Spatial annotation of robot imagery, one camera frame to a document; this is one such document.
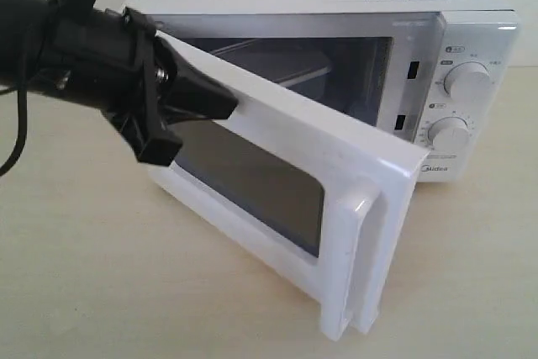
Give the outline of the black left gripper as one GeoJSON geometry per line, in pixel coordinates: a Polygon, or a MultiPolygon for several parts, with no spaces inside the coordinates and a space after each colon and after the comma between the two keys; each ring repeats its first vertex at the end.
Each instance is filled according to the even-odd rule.
{"type": "MultiPolygon", "coordinates": [[[[139,107],[159,95],[167,122],[227,119],[238,99],[159,37],[154,21],[126,8],[82,22],[52,13],[40,21],[40,95],[102,111],[139,107]]],[[[112,113],[111,125],[139,163],[169,166],[182,141],[145,113],[112,113]]]]}

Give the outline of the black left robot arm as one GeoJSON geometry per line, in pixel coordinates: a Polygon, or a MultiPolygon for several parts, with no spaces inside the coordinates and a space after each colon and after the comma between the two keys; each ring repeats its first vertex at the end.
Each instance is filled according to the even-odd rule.
{"type": "Polygon", "coordinates": [[[136,160],[154,166],[182,147],[174,124],[227,119],[238,104],[132,8],[77,22],[46,0],[1,0],[1,81],[99,110],[136,160]]]}

